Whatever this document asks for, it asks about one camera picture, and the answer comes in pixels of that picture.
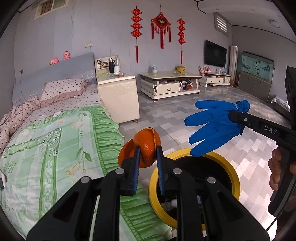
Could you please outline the person's right hand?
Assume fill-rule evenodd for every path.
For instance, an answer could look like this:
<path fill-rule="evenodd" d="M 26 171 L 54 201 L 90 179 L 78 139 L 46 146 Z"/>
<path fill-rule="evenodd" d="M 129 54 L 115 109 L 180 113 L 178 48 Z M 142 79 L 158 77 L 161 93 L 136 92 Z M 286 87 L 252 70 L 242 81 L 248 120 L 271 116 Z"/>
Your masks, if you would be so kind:
<path fill-rule="evenodd" d="M 269 186 L 273 191 L 277 191 L 280 183 L 280 175 L 282 173 L 282 154 L 280 147 L 274 149 L 271 153 L 271 158 L 268 161 L 268 166 L 271 171 L 269 178 Z M 285 205 L 284 211 L 290 212 L 295 209 L 295 193 L 290 196 L 289 201 Z"/>

